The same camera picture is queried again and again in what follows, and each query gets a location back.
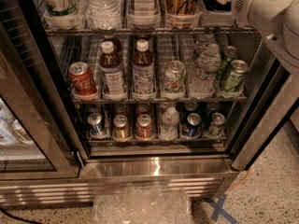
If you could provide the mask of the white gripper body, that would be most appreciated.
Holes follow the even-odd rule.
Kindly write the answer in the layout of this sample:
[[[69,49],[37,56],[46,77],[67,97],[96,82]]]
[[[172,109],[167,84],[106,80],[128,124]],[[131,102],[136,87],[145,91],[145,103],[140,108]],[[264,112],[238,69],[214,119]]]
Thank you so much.
[[[238,22],[255,28],[263,39],[282,34],[298,40],[298,0],[232,0]]]

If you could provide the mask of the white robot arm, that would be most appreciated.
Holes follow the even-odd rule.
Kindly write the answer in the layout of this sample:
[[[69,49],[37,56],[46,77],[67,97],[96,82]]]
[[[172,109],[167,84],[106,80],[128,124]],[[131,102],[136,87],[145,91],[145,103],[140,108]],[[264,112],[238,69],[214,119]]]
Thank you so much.
[[[283,67],[299,76],[299,0],[216,0],[231,3],[235,19],[256,29]]]

